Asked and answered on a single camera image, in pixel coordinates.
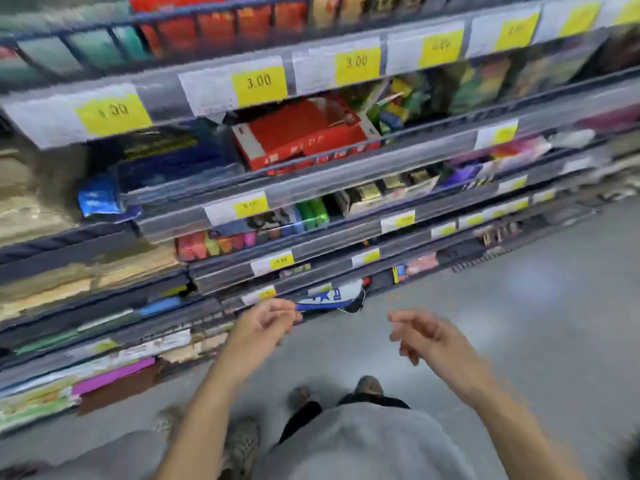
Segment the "foot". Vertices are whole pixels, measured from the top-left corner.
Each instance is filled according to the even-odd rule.
[[[184,414],[178,406],[169,406],[156,414],[151,430],[162,434],[164,440],[171,443],[178,434],[183,417]]]
[[[233,478],[248,480],[251,477],[259,444],[260,431],[253,419],[244,418],[231,430],[225,445],[225,457],[232,466]]]
[[[308,387],[296,387],[289,395],[289,405],[293,411],[302,409],[311,400],[311,392]]]
[[[380,382],[373,376],[363,376],[358,381],[358,385],[356,386],[355,393],[364,392],[366,394],[372,394],[377,396],[382,396],[382,386],[380,386]]]

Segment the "grey shirt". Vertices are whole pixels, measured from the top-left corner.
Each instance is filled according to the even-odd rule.
[[[258,459],[253,480],[475,480],[435,419],[422,411],[346,404],[322,412]]]

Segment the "concrete floor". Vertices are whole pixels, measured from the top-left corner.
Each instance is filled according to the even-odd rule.
[[[293,387],[331,406],[363,374],[387,395],[428,411],[468,455],[478,478],[505,479],[475,414],[426,366],[413,368],[388,341],[389,308],[449,316],[509,377],[589,478],[624,478],[621,453],[640,424],[640,205],[610,206],[576,227],[462,273],[439,273],[369,299],[356,315],[334,312],[295,329],[246,384],[232,416],[260,421],[277,441]],[[187,401],[205,367],[85,417],[62,417],[0,442],[0,467],[72,458],[142,429],[167,404]]]

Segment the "person's right hand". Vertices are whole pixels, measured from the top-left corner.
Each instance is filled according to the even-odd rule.
[[[465,404],[475,408],[495,389],[489,367],[452,323],[423,310],[397,310],[388,319],[394,327],[389,339],[400,341],[400,355],[414,365],[424,359]]]

